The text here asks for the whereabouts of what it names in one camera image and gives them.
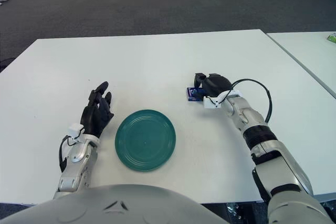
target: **table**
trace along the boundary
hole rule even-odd
[[[268,36],[336,98],[336,44],[327,40],[331,33],[275,33]]]
[[[201,203],[260,200],[249,149],[232,121],[222,110],[187,102],[196,72],[264,83],[274,103],[273,132],[315,194],[336,191],[335,99],[261,30],[243,30],[35,41],[0,74],[1,201],[38,204],[53,197],[60,141],[103,81],[110,83],[115,116],[101,135],[92,187],[155,185]],[[236,88],[266,115],[261,87]],[[148,173],[126,168],[114,149],[118,126],[142,109],[164,113],[176,131],[173,155]]]

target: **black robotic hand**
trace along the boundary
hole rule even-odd
[[[102,97],[108,86],[108,82],[105,81],[96,90],[91,91],[89,104],[84,108],[80,119],[80,124],[84,126],[85,134],[100,137],[100,134],[114,116],[110,112],[111,92],[108,92],[104,98]]]

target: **teal plate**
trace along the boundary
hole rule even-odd
[[[173,154],[176,142],[171,121],[155,110],[140,110],[119,126],[116,151],[121,162],[133,170],[147,172],[163,165]]]

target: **metal arm segment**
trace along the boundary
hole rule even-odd
[[[223,107],[251,150],[256,164],[253,178],[261,197],[269,203],[269,223],[333,223],[312,197],[307,175],[261,114],[237,94],[229,95]]]

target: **small box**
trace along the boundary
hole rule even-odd
[[[327,40],[336,43],[336,32],[334,32],[331,35],[329,35],[329,37],[327,38]]]

